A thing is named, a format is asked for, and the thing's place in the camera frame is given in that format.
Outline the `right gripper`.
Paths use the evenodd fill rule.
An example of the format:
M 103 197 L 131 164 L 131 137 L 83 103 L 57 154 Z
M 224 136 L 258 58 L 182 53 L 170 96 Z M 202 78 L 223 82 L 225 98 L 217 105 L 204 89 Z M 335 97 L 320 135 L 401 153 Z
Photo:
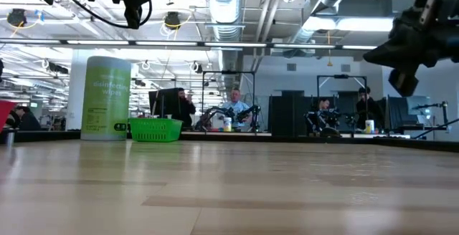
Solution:
M 413 95 L 421 64 L 434 67 L 446 58 L 458 62 L 458 0 L 415 0 L 394 20 L 388 40 L 363 58 L 396 69 L 389 83 L 401 96 Z

